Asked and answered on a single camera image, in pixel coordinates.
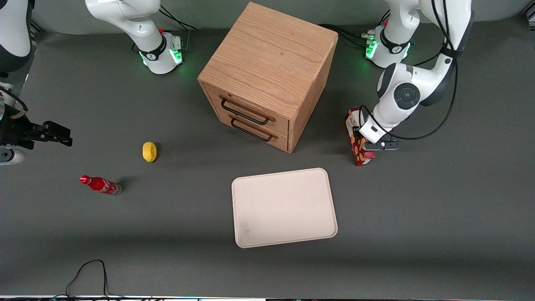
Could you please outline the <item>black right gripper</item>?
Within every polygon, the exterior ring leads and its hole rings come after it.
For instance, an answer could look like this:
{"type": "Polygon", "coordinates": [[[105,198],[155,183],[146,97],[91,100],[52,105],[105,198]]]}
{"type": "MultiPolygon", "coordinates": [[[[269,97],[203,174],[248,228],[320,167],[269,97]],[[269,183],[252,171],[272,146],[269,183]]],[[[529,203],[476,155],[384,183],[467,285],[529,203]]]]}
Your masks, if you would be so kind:
{"type": "Polygon", "coordinates": [[[1,114],[0,145],[20,146],[33,149],[35,141],[56,142],[71,147],[71,130],[52,121],[42,124],[42,134],[36,131],[37,124],[30,122],[25,112],[4,112],[1,114]]]}

